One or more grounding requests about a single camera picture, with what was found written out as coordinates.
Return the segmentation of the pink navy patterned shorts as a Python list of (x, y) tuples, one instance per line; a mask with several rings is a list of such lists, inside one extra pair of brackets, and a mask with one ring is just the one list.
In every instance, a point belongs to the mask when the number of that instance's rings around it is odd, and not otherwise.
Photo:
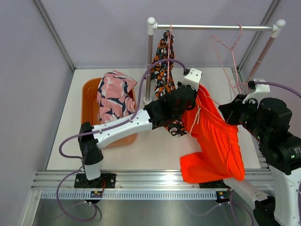
[(136, 80), (116, 70), (103, 75), (97, 91), (99, 116), (103, 124), (135, 112), (135, 100), (129, 93), (136, 84)]

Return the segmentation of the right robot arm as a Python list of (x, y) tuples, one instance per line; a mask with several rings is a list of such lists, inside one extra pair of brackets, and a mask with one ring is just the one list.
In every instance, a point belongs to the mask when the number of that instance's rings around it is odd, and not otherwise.
[(231, 187), (250, 206), (260, 226), (299, 226), (301, 139), (288, 131), (292, 111), (280, 99), (267, 97), (258, 102), (241, 94), (218, 109), (227, 124), (243, 126), (259, 142), (272, 173), (275, 194), (268, 195), (247, 180), (230, 178), (223, 170), (214, 173), (215, 185)]

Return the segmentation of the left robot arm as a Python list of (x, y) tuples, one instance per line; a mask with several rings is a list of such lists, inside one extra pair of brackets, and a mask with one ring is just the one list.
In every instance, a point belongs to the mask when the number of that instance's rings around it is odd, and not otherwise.
[(78, 143), (83, 157), (85, 183), (92, 188), (100, 185), (101, 171), (98, 164), (103, 160), (102, 148), (134, 133), (167, 127), (180, 120), (186, 111), (195, 107), (198, 87), (197, 82), (179, 82), (178, 89), (125, 118), (94, 126), (89, 122), (83, 123)]

